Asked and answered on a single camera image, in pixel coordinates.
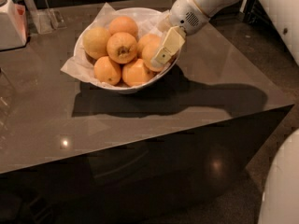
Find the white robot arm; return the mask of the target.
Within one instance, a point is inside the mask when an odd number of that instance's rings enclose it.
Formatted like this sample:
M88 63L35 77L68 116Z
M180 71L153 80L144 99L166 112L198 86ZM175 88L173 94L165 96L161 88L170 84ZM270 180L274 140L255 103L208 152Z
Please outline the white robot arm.
M240 2L242 18L270 21L285 47L299 64L299 0L176 0L159 29L165 32L150 59L161 68L182 48L188 35L201 30L220 10Z

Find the white robot base shell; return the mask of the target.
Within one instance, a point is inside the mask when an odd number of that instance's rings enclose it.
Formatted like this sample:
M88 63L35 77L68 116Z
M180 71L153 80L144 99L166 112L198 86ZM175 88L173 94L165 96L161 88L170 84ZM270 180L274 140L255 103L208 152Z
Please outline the white robot base shell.
M299 130L283 142L273 159L258 224L299 224Z

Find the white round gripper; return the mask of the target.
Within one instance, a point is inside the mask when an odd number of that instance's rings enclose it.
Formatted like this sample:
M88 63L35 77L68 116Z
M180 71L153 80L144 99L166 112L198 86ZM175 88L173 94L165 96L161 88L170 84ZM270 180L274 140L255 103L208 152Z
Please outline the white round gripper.
M209 22L205 4L206 0L177 0L169 15L158 18L156 28L167 33L150 60L154 68L164 67L183 47L186 35L197 33Z

